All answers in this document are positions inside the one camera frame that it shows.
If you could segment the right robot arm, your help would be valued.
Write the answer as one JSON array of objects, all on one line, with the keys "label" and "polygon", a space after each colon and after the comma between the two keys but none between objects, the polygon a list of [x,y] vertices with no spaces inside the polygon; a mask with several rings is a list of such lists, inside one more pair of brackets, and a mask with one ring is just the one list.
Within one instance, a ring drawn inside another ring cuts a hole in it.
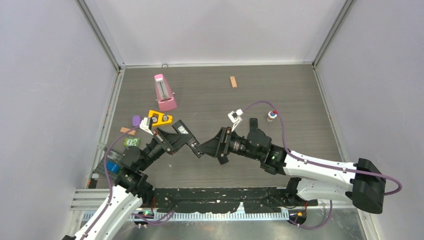
[{"label": "right robot arm", "polygon": [[217,158],[221,164],[228,162],[228,154],[236,154],[259,161],[260,167],[271,175],[291,176],[285,192],[291,205],[322,199],[351,202],[371,214],[383,212],[386,181],[368,159],[336,162],[306,156],[273,144],[258,128],[243,137],[223,127],[197,150]]}]

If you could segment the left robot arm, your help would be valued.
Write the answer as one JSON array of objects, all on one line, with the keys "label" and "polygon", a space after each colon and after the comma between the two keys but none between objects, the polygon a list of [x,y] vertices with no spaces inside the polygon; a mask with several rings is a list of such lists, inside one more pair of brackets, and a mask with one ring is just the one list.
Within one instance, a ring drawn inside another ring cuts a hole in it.
[{"label": "left robot arm", "polygon": [[109,194],[91,219],[74,235],[65,235],[65,240],[111,240],[124,223],[139,207],[148,207],[154,199],[153,186],[147,182],[144,171],[163,154],[174,155],[187,145],[196,151],[199,141],[187,129],[167,132],[153,130],[150,143],[144,149],[129,146],[123,152],[122,169]]}]

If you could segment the black remote control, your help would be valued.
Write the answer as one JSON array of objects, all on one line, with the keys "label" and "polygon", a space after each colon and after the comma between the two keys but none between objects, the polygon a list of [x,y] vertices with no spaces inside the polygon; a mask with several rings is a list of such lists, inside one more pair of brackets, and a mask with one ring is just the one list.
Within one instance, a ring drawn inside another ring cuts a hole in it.
[{"label": "black remote control", "polygon": [[176,121],[172,128],[178,133],[182,134],[186,137],[188,137],[187,142],[185,143],[191,151],[194,153],[194,155],[200,159],[204,153],[199,151],[198,147],[200,145],[200,142],[197,140],[195,135],[189,130],[189,128],[185,125],[185,123],[182,120]]}]

